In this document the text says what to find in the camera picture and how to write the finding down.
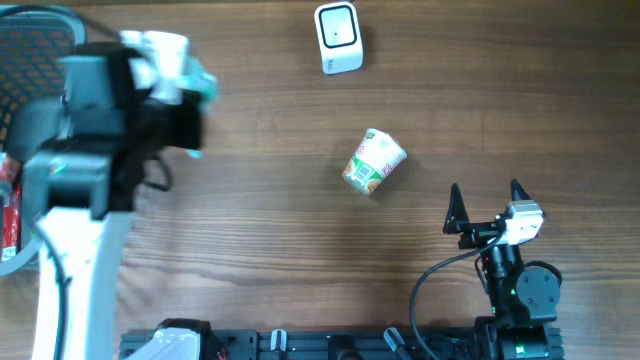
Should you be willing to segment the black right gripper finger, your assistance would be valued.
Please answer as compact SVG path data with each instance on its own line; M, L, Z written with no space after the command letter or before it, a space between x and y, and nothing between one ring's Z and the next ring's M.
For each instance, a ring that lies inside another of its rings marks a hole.
M510 192L513 201L528 201L531 197L524 190L517 179L512 179L510 182Z
M449 208L445 217L443 232L460 234L469 229L469 217L465 208L460 187L457 183L451 186Z

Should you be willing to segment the teal snack packet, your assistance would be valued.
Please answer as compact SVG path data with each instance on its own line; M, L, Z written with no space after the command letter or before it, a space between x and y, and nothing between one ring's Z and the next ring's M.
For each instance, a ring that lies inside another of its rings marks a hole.
M135 88L151 89L150 97L168 105L186 105L195 100L195 114L205 119L218 98L218 82L198 58L190 53L190 40L161 31L122 30L122 44L140 51L144 60L130 60Z

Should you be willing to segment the instant noodle cup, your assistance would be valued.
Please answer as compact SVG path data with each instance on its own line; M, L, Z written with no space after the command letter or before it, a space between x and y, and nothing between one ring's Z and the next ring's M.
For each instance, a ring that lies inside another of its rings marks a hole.
M393 137L369 128L349 159L342 177L359 192L371 195L406 158L407 153Z

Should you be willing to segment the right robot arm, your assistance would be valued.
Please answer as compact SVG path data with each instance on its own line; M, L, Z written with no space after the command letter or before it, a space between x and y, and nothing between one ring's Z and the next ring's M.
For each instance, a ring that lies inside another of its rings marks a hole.
M538 237L545 213L512 180L511 201L488 222L469 220L458 185L451 186L443 232L458 234L461 250L477 250L477 274L489 296L493 315L474 328L482 337L481 359L562 359L565 355L557 319L562 275L544 261L525 262L520 247Z

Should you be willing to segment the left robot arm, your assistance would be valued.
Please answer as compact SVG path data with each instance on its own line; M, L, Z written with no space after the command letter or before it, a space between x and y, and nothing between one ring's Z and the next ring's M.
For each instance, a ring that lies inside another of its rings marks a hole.
M145 166L202 144L216 86L182 39L77 46L60 98L32 103L22 167L24 248L2 267L39 264L32 355L107 359L116 285Z

